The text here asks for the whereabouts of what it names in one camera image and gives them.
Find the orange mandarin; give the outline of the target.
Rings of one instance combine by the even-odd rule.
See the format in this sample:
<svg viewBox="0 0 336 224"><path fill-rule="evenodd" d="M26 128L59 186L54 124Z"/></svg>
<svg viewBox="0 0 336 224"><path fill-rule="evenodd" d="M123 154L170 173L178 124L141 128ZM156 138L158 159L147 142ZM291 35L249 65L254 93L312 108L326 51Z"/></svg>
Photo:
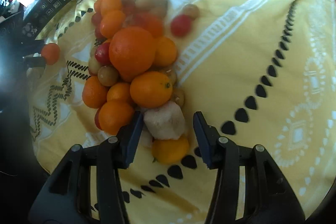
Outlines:
<svg viewBox="0 0 336 224"><path fill-rule="evenodd" d="M41 50L41 56L45 59L47 65L54 65L58 62L60 48L55 43L46 44Z"/></svg>

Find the small orange near gripper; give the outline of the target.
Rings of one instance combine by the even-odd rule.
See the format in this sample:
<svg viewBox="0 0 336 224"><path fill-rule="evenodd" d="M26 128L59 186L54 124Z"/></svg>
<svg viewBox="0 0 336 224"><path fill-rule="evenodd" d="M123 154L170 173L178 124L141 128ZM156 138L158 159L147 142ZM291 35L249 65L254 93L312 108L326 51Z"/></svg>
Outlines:
<svg viewBox="0 0 336 224"><path fill-rule="evenodd" d="M156 161L169 165L180 161L187 155L190 145L186 136L179 139L158 140L155 139L151 146L151 154Z"/></svg>

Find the orange with green stem end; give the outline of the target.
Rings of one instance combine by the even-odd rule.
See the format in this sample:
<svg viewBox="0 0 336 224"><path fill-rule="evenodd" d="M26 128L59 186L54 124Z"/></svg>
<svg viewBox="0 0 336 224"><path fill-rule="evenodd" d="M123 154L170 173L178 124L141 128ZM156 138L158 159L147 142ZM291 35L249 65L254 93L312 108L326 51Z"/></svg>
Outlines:
<svg viewBox="0 0 336 224"><path fill-rule="evenodd" d="M132 100L139 106L155 109L164 105L173 93L173 84L167 75L149 71L133 79L130 85Z"/></svg>

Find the large orange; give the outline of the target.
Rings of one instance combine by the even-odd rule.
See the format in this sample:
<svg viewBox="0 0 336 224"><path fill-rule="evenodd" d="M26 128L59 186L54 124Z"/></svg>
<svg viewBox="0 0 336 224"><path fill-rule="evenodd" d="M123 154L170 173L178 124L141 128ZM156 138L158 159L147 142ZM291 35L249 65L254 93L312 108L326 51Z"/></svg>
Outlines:
<svg viewBox="0 0 336 224"><path fill-rule="evenodd" d="M128 83L152 66L155 52L155 39L140 27L119 30L109 46L110 62Z"/></svg>

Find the red cherry tomato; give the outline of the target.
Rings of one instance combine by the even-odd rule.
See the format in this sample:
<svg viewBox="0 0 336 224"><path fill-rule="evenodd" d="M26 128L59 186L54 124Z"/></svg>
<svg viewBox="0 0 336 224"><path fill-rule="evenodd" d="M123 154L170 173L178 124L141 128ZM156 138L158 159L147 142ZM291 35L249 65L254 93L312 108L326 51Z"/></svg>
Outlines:
<svg viewBox="0 0 336 224"><path fill-rule="evenodd" d="M178 15L171 21L171 33L177 37L185 36L190 32L191 24L192 20L189 16L185 14Z"/></svg>

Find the black appliance box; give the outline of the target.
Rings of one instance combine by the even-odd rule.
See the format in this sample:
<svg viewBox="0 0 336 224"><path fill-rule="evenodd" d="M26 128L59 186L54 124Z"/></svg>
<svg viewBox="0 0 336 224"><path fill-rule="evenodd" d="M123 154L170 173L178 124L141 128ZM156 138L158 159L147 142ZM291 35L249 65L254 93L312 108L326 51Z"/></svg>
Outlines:
<svg viewBox="0 0 336 224"><path fill-rule="evenodd" d="M1 23L1 52L29 55L45 43L37 36L60 10L72 0L34 0Z"/></svg>

